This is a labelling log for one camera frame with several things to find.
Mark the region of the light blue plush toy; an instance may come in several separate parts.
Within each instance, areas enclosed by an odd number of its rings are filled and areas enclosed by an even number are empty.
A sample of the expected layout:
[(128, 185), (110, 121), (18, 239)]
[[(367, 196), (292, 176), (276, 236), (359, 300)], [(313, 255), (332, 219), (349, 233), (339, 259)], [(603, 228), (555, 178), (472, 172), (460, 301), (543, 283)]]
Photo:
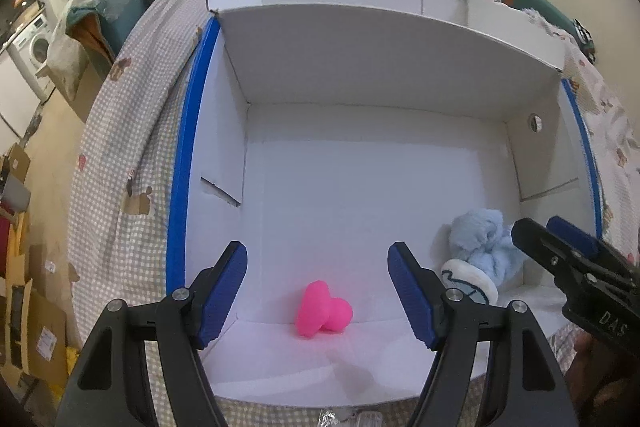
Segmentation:
[(470, 210), (452, 221), (449, 259), (440, 280), (474, 303), (495, 306), (499, 289), (523, 268), (524, 254), (512, 242), (513, 225), (506, 225), (497, 209)]

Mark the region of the clear plastic bag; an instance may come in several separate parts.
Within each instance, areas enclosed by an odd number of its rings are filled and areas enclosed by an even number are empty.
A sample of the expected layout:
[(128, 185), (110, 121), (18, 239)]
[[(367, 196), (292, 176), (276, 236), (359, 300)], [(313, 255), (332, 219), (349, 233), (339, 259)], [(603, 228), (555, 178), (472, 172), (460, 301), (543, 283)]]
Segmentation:
[(319, 413), (318, 427), (383, 427), (384, 416), (377, 411), (326, 409)]

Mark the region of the pink rubber toy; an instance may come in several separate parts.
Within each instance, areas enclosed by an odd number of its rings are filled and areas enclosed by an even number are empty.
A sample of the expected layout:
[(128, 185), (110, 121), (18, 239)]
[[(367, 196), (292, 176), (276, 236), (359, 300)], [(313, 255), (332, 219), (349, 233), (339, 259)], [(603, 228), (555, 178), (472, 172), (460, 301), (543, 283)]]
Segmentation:
[(304, 290), (294, 325), (299, 336), (311, 338), (318, 332), (343, 332), (353, 316), (348, 301), (332, 297), (325, 281), (314, 281)]

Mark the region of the cardboard boxes on floor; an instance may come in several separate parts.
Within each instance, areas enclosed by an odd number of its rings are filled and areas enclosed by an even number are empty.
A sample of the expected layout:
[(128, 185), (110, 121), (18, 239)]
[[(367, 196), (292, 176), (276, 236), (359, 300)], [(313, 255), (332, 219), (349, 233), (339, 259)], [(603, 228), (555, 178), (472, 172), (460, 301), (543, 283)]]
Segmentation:
[(38, 293), (30, 275), (30, 159), (17, 144), (1, 155), (1, 375), (43, 381), (59, 398), (68, 380), (66, 315)]

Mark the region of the blue white cardboard box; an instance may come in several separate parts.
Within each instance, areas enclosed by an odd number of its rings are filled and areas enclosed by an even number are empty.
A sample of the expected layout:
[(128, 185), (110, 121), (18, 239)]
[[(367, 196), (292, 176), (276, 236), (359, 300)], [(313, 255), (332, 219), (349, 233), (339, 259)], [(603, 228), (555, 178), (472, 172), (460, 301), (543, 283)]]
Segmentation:
[[(563, 43), (487, 0), (195, 0), (205, 31), (172, 188), (166, 283), (230, 242), (248, 269), (203, 365), (220, 397), (291, 407), (417, 395), (433, 353), (387, 272), (445, 261), (450, 223), (561, 216), (603, 232), (594, 150)], [(306, 287), (352, 306), (299, 336)]]

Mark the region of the white kitchen cabinet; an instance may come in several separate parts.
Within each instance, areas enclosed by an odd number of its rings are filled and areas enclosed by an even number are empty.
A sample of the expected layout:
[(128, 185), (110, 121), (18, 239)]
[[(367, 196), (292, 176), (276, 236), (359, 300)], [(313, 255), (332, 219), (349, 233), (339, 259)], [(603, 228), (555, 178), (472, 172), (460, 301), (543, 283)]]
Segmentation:
[(12, 130), (23, 138), (40, 105), (40, 100), (8, 52), (1, 54), (0, 84), (1, 116)]

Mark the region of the white washing machine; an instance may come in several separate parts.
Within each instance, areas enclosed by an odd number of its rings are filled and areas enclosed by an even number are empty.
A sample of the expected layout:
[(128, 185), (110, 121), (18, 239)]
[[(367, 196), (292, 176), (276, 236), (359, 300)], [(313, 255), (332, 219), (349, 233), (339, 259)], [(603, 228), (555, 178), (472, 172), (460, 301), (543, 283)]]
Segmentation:
[(41, 103), (46, 103), (54, 84), (46, 74), (39, 74), (47, 63), (52, 30), (44, 13), (35, 16), (11, 41), (9, 54), (14, 65)]

